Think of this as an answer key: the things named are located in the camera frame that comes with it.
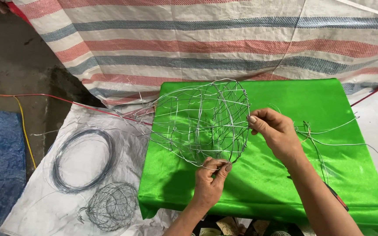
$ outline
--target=coil of wire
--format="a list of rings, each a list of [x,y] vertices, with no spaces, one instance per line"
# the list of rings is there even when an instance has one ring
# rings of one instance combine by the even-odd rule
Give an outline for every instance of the coil of wire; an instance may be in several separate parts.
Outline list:
[[[67,148],[75,140],[77,140],[77,139],[79,139],[79,138],[81,138],[85,135],[90,135],[90,134],[98,135],[106,141],[108,153],[109,153],[107,163],[104,166],[101,173],[98,176],[96,176],[93,180],[91,180],[88,184],[86,184],[84,186],[71,186],[71,185],[67,184],[66,181],[63,180],[61,175],[60,175],[60,161],[61,161],[62,157],[64,156]],[[52,163],[52,168],[51,168],[51,171],[50,171],[51,172],[50,177],[51,177],[52,182],[55,185],[55,187],[63,193],[76,194],[76,193],[79,193],[79,192],[83,192],[85,190],[88,190],[88,189],[100,184],[106,178],[106,176],[108,176],[112,172],[112,170],[116,166],[117,157],[118,157],[118,150],[117,150],[117,147],[115,145],[115,141],[108,133],[106,133],[105,131],[102,131],[100,129],[82,130],[80,132],[75,133],[71,137],[69,137],[62,144],[62,146],[59,148],[59,150],[57,151],[57,153],[55,155],[55,160]]]

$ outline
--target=green fabric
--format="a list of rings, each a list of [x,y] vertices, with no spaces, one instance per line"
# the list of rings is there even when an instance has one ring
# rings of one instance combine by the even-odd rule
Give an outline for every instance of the green fabric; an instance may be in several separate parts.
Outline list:
[[[160,96],[204,82],[163,83]],[[295,125],[310,122],[312,131],[325,131],[346,123],[354,114],[337,79],[240,82],[251,110],[276,105]],[[156,115],[165,113],[157,108]],[[163,131],[153,125],[153,131]],[[364,143],[356,121],[315,139],[328,144]],[[310,162],[326,176],[312,142],[302,143]],[[328,171],[328,184],[349,207],[363,233],[378,233],[378,174],[365,145],[326,146],[317,144]],[[149,142],[138,199],[143,218],[159,208],[183,210],[193,196],[197,167],[155,142]],[[274,157],[261,135],[249,134],[247,147],[228,175],[220,201],[210,214],[279,220],[307,224],[300,197],[287,178],[288,172]]]

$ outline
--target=red wire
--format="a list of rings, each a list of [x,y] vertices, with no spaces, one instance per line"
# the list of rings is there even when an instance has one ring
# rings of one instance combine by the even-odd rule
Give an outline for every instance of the red wire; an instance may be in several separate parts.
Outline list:
[[[123,119],[126,119],[126,120],[130,120],[130,121],[135,121],[135,122],[138,122],[134,119],[131,119],[131,118],[127,118],[127,117],[123,117],[123,116],[120,116],[120,115],[116,115],[116,114],[112,114],[110,112],[107,112],[107,111],[102,111],[102,110],[97,110],[95,108],[91,108],[91,107],[87,107],[86,105],[82,105],[80,103],[77,103],[77,102],[72,102],[72,101],[69,101],[69,100],[66,100],[66,99],[63,99],[63,98],[60,98],[60,97],[57,97],[57,96],[53,96],[53,95],[50,95],[50,94],[44,94],[44,93],[37,93],[37,94],[18,94],[18,95],[3,95],[3,94],[0,94],[1,97],[22,97],[22,96],[48,96],[48,97],[53,97],[53,98],[56,98],[56,99],[59,99],[59,100],[62,100],[62,101],[65,101],[65,102],[69,102],[69,103],[72,103],[72,104],[75,104],[75,105],[78,105],[80,107],[84,107],[84,108],[87,108],[87,109],[90,109],[90,110],[95,110],[95,111],[98,111],[98,112],[101,112],[101,113],[105,113],[105,114],[109,114],[109,115],[114,115],[114,116],[117,116],[117,117],[120,117],[120,118],[123,118]],[[152,126],[152,124],[150,123],[146,123],[146,122],[142,122],[146,125],[149,125],[149,126]]]
[[[376,89],[375,89],[373,92],[371,92],[369,95],[367,95],[367,96],[363,97],[362,99],[358,100],[358,102],[352,104],[351,107],[353,107],[354,105],[358,104],[360,101],[362,101],[362,100],[368,98],[369,96],[371,96],[371,95],[373,95],[373,94],[375,94],[375,93],[377,93],[377,92],[378,92],[378,88],[376,88]]]

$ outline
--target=fingernail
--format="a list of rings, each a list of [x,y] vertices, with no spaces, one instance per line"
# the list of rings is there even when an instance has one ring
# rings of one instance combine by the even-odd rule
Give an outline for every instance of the fingernail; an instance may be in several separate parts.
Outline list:
[[[227,167],[226,167],[226,171],[227,172],[230,172],[230,170],[233,168],[233,165],[228,165]]]
[[[249,117],[249,122],[254,124],[254,123],[256,122],[256,117],[253,116],[253,115],[251,115],[251,116]]]

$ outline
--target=striped tarpaulin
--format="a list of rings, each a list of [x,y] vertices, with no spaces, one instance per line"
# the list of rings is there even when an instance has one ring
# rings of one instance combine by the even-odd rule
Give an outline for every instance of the striped tarpaulin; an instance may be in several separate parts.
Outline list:
[[[378,14],[337,0],[14,3],[109,107],[155,99],[173,81],[335,77],[346,94],[378,85]]]

